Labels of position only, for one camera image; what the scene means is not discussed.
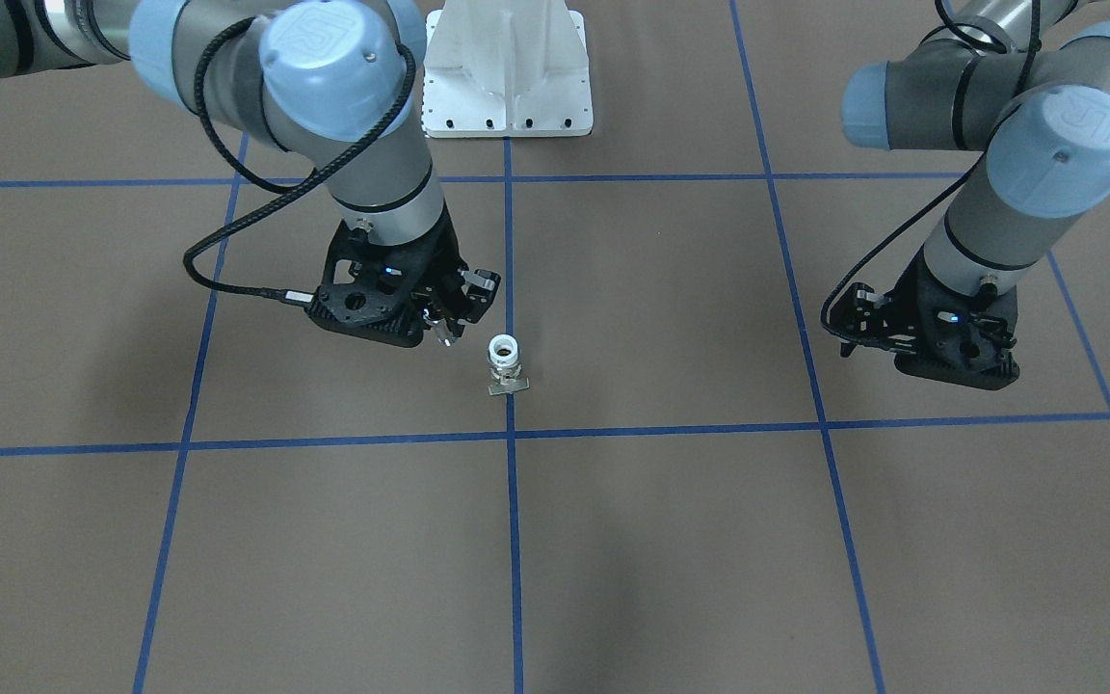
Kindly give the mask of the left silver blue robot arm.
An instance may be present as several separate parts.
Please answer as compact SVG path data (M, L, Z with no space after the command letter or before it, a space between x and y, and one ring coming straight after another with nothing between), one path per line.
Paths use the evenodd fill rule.
M844 135L978 161L894 289L844 278L821 325L841 344L978 372L1015 346L1018 283L1110 197L1110 21L1047 49L1074 1L969 1L911 53L859 67Z

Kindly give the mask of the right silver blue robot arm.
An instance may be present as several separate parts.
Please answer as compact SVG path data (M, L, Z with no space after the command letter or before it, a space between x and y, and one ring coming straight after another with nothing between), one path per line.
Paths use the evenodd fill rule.
M457 341L501 281L460 255L414 111L424 54L410 1L0 1L0 79L127 62L273 194L190 247L191 280L404 348L426 334ZM198 270L198 257L317 188L342 221L316 288L239 285Z

